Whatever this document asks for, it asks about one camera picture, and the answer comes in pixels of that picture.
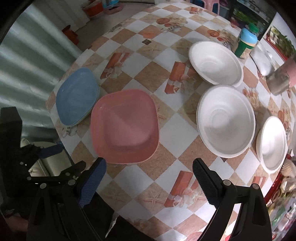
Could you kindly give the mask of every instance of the starfish print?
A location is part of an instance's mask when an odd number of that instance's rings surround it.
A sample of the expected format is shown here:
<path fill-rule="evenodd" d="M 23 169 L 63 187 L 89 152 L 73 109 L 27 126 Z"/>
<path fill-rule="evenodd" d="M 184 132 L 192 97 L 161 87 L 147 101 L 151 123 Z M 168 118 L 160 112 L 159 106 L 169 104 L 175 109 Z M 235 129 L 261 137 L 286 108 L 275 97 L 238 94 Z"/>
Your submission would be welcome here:
<path fill-rule="evenodd" d="M 177 49 L 189 49 L 188 45 L 179 45 L 176 47 Z"/>
<path fill-rule="evenodd" d="M 159 48 L 157 48 L 156 46 L 149 46 L 150 48 L 149 49 L 145 49 L 143 50 L 144 52 L 147 52 L 147 51 L 161 51 Z"/>
<path fill-rule="evenodd" d="M 85 64 L 84 66 L 92 66 L 92 65 L 98 65 L 99 63 L 98 62 L 90 62 L 88 64 Z"/>
<path fill-rule="evenodd" d="M 269 111 L 270 111 L 273 115 L 275 115 L 275 114 L 277 113 L 277 108 L 276 108 L 276 106 L 275 106 L 275 104 L 274 104 L 273 102 L 270 102 L 270 109 L 269 109 Z"/>
<path fill-rule="evenodd" d="M 193 200 L 193 205 L 198 201 L 198 200 L 205 200 L 205 197 L 202 196 L 202 191 L 200 190 L 198 195 L 195 196 L 194 200 Z"/>
<path fill-rule="evenodd" d="M 124 201 L 124 200 L 121 198 L 121 196 L 120 196 L 120 195 L 118 195 L 118 194 L 114 193 L 114 191 L 113 191 L 113 190 L 110 190 L 110 191 L 111 191 L 111 193 L 110 193 L 110 194 L 107 194 L 107 195 L 105 195 L 105 197 L 112 199 L 112 201 L 113 201 L 113 202 L 116 202 L 117 200 L 118 200 L 118 201 L 125 202 L 125 201 Z"/>
<path fill-rule="evenodd" d="M 143 201 L 145 202 L 151 202 L 151 208 L 154 207 L 154 205 L 158 202 L 161 204 L 164 204 L 164 201 L 159 200 L 159 196 L 161 194 L 161 191 L 159 191 L 158 193 L 156 193 L 155 195 L 152 193 L 152 191 L 149 191 L 149 198 L 147 199 L 143 199 Z"/>
<path fill-rule="evenodd" d="M 157 116 L 158 116 L 160 119 L 164 119 L 164 120 L 166 120 L 166 117 L 165 117 L 164 115 L 161 115 L 161 114 L 158 113 L 158 112 L 159 112 L 159 109 L 160 109 L 160 107 L 157 108 Z"/>

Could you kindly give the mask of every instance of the tile pattern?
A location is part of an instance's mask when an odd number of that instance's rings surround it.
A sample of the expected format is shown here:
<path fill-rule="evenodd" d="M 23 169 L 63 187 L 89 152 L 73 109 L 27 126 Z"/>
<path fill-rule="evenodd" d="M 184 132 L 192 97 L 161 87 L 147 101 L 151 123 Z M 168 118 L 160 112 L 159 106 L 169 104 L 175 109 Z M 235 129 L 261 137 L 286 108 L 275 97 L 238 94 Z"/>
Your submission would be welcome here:
<path fill-rule="evenodd" d="M 107 164 L 98 192 L 111 208 L 156 240 L 179 241 L 200 235 L 215 211 L 201 189 L 193 188 L 190 182 L 195 158 L 201 157 L 222 178 L 242 186 L 258 183 L 265 193 L 278 173 L 268 175 L 263 170 L 255 141 L 238 157 L 220 158 L 206 148 L 197 130 L 197 105 L 210 85 L 192 68 L 189 48 L 200 40 L 231 44 L 239 31 L 226 19 L 182 0 L 150 7 L 98 38 L 64 74 L 46 102 L 73 161 L 84 160 L 89 167 L 97 157 L 91 142 L 90 115 L 67 128 L 57 114 L 55 98 L 65 79 L 83 66 L 94 73 L 101 96 L 129 88 L 151 95 L 160 129 L 157 151 L 136 165 Z M 249 99 L 257 123 L 260 125 L 266 116 L 278 116 L 290 138 L 296 117 L 295 88 L 273 96 L 252 59 L 240 62 L 244 80 L 238 90 Z M 172 197 L 182 173 L 189 173 L 189 179 Z M 172 198 L 179 199 L 171 206 L 165 204 Z M 237 212 L 233 211 L 229 225 L 236 220 Z"/>

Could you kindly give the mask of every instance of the stool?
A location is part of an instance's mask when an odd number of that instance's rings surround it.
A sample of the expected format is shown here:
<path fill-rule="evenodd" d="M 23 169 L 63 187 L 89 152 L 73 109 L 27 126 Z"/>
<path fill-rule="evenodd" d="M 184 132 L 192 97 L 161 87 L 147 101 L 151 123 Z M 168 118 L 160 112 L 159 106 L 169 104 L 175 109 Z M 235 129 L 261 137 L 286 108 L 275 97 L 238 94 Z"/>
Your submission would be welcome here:
<path fill-rule="evenodd" d="M 213 11 L 213 7 L 214 4 L 217 3 L 218 4 L 218 12 L 217 14 L 219 15 L 219 11 L 220 11 L 220 1 L 219 0 L 202 0 L 205 3 L 205 9 L 209 10 L 209 11 Z"/>

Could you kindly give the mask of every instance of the screw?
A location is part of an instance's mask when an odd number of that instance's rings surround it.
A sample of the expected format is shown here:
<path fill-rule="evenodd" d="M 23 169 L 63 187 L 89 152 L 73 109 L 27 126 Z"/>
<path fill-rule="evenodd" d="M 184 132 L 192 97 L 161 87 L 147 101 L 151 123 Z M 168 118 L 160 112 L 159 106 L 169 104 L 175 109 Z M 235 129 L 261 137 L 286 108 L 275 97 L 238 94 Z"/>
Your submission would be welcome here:
<path fill-rule="evenodd" d="M 252 185 L 252 186 L 253 186 L 253 188 L 254 188 L 254 189 L 259 189 L 259 185 L 258 185 L 258 184 L 256 184 L 256 183 L 253 183 L 253 185 Z"/>
<path fill-rule="evenodd" d="M 224 181 L 223 181 L 223 184 L 224 184 L 225 186 L 230 186 L 231 181 L 229 181 L 229 180 L 224 180 Z"/>
<path fill-rule="evenodd" d="M 68 181 L 68 185 L 69 185 L 69 186 L 72 186 L 72 185 L 74 185 L 75 183 L 76 183 L 76 181 L 75 181 L 74 179 L 71 179 L 71 180 Z"/>
<path fill-rule="evenodd" d="M 42 183 L 42 184 L 40 185 L 40 188 L 41 188 L 41 189 L 46 188 L 46 183 Z"/>

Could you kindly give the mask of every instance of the stack of plates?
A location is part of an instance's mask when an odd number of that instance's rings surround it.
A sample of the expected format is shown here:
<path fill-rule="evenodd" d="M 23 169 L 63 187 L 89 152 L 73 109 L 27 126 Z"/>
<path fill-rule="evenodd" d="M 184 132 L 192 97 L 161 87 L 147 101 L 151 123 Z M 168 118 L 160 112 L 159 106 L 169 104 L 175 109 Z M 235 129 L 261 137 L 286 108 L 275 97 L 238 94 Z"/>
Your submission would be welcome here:
<path fill-rule="evenodd" d="M 258 133 L 256 152 L 264 170 L 271 174 L 283 164 L 288 151 L 284 126 L 279 118 L 269 117 Z"/>
<path fill-rule="evenodd" d="M 74 126 L 91 112 L 99 98 L 99 87 L 93 73 L 81 68 L 71 74 L 57 93 L 56 106 L 61 123 Z"/>

